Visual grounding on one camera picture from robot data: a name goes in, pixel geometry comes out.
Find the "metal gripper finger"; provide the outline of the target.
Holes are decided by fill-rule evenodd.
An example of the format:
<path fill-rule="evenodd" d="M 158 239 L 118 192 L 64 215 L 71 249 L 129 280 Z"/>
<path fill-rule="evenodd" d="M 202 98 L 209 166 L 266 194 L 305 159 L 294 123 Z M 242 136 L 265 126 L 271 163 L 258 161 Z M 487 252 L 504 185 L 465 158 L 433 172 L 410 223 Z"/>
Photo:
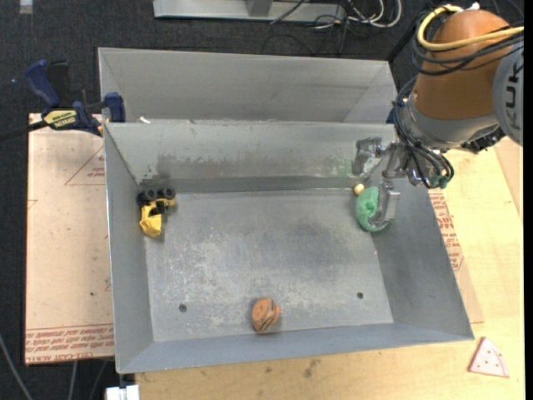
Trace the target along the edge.
<path fill-rule="evenodd" d="M 352 173 L 359 177 L 369 177 L 381 162 L 381 138 L 369 137 L 356 142 L 356 156 L 352 163 Z"/>
<path fill-rule="evenodd" d="M 380 181 L 376 213 L 372 217 L 372 226 L 374 228 L 385 228 L 395 219 L 400 195 L 401 193 L 395 189 L 392 182 Z"/>

